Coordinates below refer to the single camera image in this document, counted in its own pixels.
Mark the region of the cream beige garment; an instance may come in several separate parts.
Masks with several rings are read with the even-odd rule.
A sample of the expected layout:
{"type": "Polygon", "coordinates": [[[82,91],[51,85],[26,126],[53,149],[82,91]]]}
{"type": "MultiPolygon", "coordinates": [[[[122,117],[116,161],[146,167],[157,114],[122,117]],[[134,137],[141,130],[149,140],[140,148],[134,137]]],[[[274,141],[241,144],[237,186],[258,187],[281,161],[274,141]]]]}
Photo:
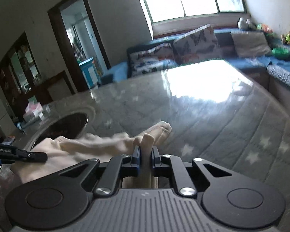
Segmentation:
{"type": "Polygon", "coordinates": [[[47,154],[48,160],[45,163],[15,162],[11,171],[22,183],[27,183],[88,159],[108,162],[114,156],[132,154],[135,146],[138,146],[141,150],[140,173],[137,177],[124,179],[123,186],[154,189],[158,187],[158,179],[151,171],[151,151],[153,146],[162,145],[171,132],[171,125],[161,121],[135,137],[122,132],[111,137],[85,134],[79,139],[67,139],[63,136],[56,139],[45,138],[33,148],[34,152],[47,154]]]}

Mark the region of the green bowl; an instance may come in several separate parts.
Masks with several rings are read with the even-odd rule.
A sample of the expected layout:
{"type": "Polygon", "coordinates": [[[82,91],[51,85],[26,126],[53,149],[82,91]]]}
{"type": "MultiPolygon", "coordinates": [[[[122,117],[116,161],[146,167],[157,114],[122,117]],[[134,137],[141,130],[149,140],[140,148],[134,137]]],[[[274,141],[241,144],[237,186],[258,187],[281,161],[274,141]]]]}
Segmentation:
{"type": "Polygon", "coordinates": [[[287,48],[273,48],[272,54],[275,58],[279,60],[287,60],[290,58],[290,50],[287,48]]]}

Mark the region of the black round induction cooktop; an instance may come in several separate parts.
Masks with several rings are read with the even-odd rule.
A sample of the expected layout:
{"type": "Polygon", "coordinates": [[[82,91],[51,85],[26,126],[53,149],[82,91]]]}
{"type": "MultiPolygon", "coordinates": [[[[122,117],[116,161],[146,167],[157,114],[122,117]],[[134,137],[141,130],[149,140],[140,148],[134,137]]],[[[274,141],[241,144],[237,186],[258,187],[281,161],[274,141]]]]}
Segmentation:
{"type": "Polygon", "coordinates": [[[55,140],[59,136],[68,139],[77,138],[88,122],[88,116],[85,113],[73,113],[60,118],[53,122],[49,127],[45,128],[34,140],[30,149],[32,150],[36,145],[46,138],[55,140]]]}

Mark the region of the dark wooden cabinet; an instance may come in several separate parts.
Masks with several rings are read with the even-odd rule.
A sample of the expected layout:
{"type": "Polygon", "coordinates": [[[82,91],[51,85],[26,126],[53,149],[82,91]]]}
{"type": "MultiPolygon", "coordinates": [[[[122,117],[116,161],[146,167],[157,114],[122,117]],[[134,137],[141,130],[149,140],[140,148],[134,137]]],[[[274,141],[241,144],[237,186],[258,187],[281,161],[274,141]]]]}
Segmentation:
{"type": "Polygon", "coordinates": [[[75,94],[66,71],[42,78],[26,33],[21,34],[0,62],[0,86],[14,122],[24,120],[30,100],[45,105],[75,94]]]}

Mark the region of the grey plain cushion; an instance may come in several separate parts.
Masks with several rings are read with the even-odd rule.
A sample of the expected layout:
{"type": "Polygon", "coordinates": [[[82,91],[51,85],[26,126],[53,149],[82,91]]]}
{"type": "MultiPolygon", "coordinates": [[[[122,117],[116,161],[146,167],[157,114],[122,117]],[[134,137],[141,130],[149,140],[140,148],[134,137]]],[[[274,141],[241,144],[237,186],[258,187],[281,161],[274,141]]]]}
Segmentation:
{"type": "Polygon", "coordinates": [[[263,32],[232,31],[230,34],[238,57],[255,58],[272,55],[263,32]]]}

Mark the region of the grey quilted star tablecloth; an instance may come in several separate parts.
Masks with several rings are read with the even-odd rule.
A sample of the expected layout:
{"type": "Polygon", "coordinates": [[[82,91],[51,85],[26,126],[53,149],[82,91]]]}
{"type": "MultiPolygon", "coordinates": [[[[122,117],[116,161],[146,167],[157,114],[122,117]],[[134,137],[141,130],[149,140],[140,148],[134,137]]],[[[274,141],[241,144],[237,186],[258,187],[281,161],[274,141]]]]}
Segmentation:
{"type": "Polygon", "coordinates": [[[157,188],[122,187],[95,196],[99,159],[22,183],[1,169],[3,231],[290,231],[290,116],[262,86],[222,60],[159,71],[50,104],[44,121],[85,113],[85,134],[135,137],[158,122],[172,132],[159,154],[180,157],[197,189],[179,196],[168,178],[157,188]]]}

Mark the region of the panda plush toy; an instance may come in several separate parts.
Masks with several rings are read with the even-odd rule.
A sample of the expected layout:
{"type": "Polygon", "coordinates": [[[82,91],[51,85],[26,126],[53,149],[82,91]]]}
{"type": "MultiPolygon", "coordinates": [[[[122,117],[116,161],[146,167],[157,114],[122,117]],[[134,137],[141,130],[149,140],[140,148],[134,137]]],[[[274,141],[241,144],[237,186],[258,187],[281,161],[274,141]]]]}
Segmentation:
{"type": "Polygon", "coordinates": [[[244,19],[243,17],[240,17],[237,25],[240,30],[257,30],[256,24],[253,23],[251,19],[244,19]]]}

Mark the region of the right butterfly cushion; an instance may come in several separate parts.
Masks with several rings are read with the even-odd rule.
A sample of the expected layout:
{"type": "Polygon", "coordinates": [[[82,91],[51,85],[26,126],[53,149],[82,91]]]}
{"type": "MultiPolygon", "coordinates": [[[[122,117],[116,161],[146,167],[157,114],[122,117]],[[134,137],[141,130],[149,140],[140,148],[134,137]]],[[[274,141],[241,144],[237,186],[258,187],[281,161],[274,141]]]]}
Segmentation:
{"type": "Polygon", "coordinates": [[[221,59],[222,51],[211,24],[207,24],[175,39],[172,44],[178,64],[194,64],[221,59]]]}

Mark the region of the teal comb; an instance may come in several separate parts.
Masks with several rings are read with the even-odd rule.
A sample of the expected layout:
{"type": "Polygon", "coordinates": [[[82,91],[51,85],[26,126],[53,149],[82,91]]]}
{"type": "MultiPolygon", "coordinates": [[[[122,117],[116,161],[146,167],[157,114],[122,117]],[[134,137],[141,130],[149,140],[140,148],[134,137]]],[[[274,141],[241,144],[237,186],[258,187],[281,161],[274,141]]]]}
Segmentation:
{"type": "Polygon", "coordinates": [[[21,131],[21,132],[25,132],[24,128],[22,127],[21,123],[17,123],[17,128],[21,131]]]}

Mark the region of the butterfly cushion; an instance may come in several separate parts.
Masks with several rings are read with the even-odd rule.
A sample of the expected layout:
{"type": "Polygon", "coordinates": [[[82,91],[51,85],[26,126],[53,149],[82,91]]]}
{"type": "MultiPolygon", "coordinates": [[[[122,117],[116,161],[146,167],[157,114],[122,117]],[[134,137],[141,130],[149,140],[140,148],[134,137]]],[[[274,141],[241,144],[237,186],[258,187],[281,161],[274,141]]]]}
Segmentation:
{"type": "Polygon", "coordinates": [[[170,43],[163,43],[152,49],[133,52],[129,54],[129,59],[132,77],[179,66],[175,61],[170,43]]]}
{"type": "Polygon", "coordinates": [[[211,24],[207,24],[175,39],[172,44],[178,64],[194,64],[221,59],[222,51],[211,24]]]}

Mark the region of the blue sofa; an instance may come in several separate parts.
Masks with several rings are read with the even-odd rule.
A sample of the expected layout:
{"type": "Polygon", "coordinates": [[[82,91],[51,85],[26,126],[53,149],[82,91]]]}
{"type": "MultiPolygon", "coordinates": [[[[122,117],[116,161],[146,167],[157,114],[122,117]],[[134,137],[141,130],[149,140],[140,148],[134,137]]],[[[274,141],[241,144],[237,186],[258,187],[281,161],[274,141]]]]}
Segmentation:
{"type": "Polygon", "coordinates": [[[290,89],[290,47],[278,44],[272,34],[217,29],[209,26],[127,49],[128,60],[109,69],[98,85],[120,82],[156,71],[222,59],[269,88],[274,78],[290,89]]]}

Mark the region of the left butterfly cushion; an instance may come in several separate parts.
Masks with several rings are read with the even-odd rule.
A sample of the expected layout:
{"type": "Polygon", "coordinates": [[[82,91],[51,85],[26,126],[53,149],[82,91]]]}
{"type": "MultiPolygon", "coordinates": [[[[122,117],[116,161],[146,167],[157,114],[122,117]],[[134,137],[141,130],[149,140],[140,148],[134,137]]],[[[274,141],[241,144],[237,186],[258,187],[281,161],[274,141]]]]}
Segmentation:
{"type": "Polygon", "coordinates": [[[132,77],[179,66],[175,61],[170,43],[163,43],[152,49],[133,52],[129,54],[129,59],[132,77]]]}

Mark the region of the blue white small cabinet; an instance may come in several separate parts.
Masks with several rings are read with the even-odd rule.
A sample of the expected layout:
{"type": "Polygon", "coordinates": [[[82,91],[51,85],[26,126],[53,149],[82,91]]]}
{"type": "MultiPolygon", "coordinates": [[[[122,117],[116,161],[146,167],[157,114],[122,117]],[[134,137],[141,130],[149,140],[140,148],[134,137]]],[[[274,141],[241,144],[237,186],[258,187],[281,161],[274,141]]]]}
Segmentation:
{"type": "Polygon", "coordinates": [[[99,75],[95,67],[95,60],[93,57],[81,62],[79,64],[87,86],[92,89],[99,83],[99,75]]]}

